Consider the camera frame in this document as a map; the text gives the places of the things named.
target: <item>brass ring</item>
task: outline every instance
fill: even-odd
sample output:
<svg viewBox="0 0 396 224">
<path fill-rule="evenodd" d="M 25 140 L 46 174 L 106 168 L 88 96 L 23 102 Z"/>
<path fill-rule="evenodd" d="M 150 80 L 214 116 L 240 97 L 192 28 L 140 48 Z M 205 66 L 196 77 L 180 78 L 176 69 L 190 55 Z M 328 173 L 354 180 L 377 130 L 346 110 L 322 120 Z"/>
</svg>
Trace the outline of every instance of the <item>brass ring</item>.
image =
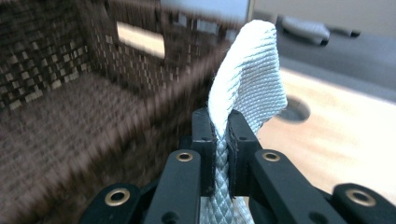
<svg viewBox="0 0 396 224">
<path fill-rule="evenodd" d="M 262 153 L 262 157 L 268 161 L 280 161 L 280 156 L 275 154 L 274 152 L 265 152 Z"/>
<path fill-rule="evenodd" d="M 120 199 L 113 199 L 113 196 L 116 194 L 122 194 L 122 197 Z M 131 194 L 128 189 L 113 189 L 106 195 L 105 202 L 108 206 L 120 206 L 126 203 L 130 197 Z"/>
<path fill-rule="evenodd" d="M 356 194 L 360 194 L 364 199 L 357 197 Z M 350 199 L 350 201 L 366 207 L 373 207 L 376 205 L 376 200 L 375 198 L 373 198 L 373 196 L 359 189 L 347 190 L 346 196 L 348 197 L 348 199 Z"/>
<path fill-rule="evenodd" d="M 178 161 L 191 161 L 192 160 L 192 154 L 188 152 L 182 152 L 177 154 L 176 158 Z"/>
</svg>

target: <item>textured white fabric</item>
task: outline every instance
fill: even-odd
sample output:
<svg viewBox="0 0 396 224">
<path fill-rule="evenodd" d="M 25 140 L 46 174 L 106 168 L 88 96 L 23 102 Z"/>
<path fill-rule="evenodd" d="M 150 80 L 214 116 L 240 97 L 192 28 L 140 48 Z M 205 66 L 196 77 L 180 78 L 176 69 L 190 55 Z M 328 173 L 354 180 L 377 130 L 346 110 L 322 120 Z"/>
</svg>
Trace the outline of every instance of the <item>textured white fabric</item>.
<svg viewBox="0 0 396 224">
<path fill-rule="evenodd" d="M 235 39 L 209 93 L 208 111 L 218 138 L 215 193 L 202 199 L 201 223 L 253 223 L 242 198 L 228 191 L 227 118 L 239 110 L 256 133 L 287 104 L 279 77 L 276 29 L 272 23 L 252 21 Z"/>
</svg>

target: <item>wicker basket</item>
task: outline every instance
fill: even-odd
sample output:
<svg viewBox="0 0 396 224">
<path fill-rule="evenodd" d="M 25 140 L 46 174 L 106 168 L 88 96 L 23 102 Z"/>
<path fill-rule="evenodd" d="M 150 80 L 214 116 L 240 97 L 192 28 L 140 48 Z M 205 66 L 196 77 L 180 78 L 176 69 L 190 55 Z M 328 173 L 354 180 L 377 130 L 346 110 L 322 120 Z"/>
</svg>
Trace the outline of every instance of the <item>wicker basket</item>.
<svg viewBox="0 0 396 224">
<path fill-rule="evenodd" d="M 164 59 L 116 21 L 163 35 Z M 0 0 L 0 223 L 76 223 L 103 187 L 157 178 L 240 27 L 157 1 Z"/>
</svg>

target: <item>light wood tabletop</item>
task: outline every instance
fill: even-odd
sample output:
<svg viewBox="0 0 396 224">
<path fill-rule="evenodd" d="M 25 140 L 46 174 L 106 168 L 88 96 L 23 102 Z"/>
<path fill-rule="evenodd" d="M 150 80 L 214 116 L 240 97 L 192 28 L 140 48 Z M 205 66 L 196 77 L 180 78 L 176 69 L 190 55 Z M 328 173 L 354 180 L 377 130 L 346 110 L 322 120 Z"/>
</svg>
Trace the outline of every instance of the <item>light wood tabletop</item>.
<svg viewBox="0 0 396 224">
<path fill-rule="evenodd" d="M 396 105 L 284 68 L 281 78 L 310 117 L 272 118 L 258 132 L 262 146 L 284 153 L 317 188 L 356 183 L 396 204 Z"/>
</svg>

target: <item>towel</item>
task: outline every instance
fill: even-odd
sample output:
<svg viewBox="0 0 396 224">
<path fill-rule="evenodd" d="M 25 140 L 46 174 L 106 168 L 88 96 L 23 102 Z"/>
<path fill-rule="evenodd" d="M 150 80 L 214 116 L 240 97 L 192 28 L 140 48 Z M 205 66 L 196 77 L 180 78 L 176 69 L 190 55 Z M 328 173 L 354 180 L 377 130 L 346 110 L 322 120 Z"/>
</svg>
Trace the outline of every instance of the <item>towel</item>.
<svg viewBox="0 0 396 224">
<path fill-rule="evenodd" d="M 243 198 L 230 198 L 227 118 L 241 112 L 254 133 L 287 105 L 279 76 L 276 28 L 251 21 L 236 37 L 222 62 L 209 93 L 208 112 L 217 141 L 215 192 L 201 200 L 201 223 L 253 223 Z"/>
</svg>

